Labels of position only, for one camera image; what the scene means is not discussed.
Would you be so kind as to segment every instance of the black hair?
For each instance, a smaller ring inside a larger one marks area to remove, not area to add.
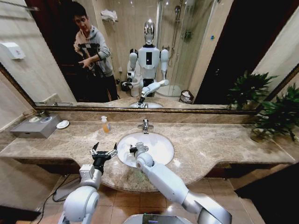
[[[86,14],[86,11],[85,11],[85,8],[77,3],[76,1],[74,1],[72,4],[71,4],[71,10],[72,10],[72,17],[74,18],[74,16],[78,15],[78,16],[86,16],[87,17],[87,14]]]

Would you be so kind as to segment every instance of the man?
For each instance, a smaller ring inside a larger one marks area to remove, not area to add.
[[[113,69],[108,61],[109,48],[102,33],[90,24],[89,17],[82,5],[72,4],[72,16],[80,30],[76,34],[75,51],[84,60],[79,63],[88,69],[88,83],[91,91],[91,101],[108,102],[117,99],[117,90]]]

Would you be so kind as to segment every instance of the towel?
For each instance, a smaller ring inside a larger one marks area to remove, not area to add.
[[[108,20],[111,19],[113,22],[117,21],[117,14],[116,11],[109,11],[108,9],[105,9],[101,11],[102,19]]]

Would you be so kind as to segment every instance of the humanoid robot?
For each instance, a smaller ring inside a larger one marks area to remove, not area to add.
[[[69,224],[70,221],[82,224],[91,222],[99,200],[97,190],[104,172],[104,163],[117,154],[116,146],[110,152],[96,152],[96,147],[97,145],[91,150],[94,163],[81,167],[81,187],[66,198],[59,224]],[[136,147],[130,148],[130,153],[136,158],[136,167],[169,201],[179,203],[186,211],[197,214],[198,224],[231,224],[232,216],[229,212],[209,196],[191,192],[175,173],[165,165],[154,162],[151,155],[146,152],[148,149],[142,142],[138,142]],[[124,222],[124,224],[149,223],[191,224],[181,217],[145,214],[131,216]]]
[[[142,88],[140,100],[137,102],[138,107],[144,107],[143,102],[147,96],[151,96],[153,92],[157,91],[161,86],[169,84],[166,78],[168,50],[160,51],[153,45],[155,35],[155,24],[149,19],[144,24],[144,38],[145,45],[138,51],[130,50],[130,67],[131,71],[127,73],[127,81],[123,83],[124,86],[132,86],[132,80],[135,76],[136,61],[138,61],[141,68],[140,88]],[[161,61],[162,80],[156,81],[157,67]]]

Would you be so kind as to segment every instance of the metal tissue box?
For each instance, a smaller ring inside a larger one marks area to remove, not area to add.
[[[19,138],[46,139],[56,130],[56,125],[60,121],[60,117],[55,114],[45,118],[32,117],[24,120],[10,132]]]

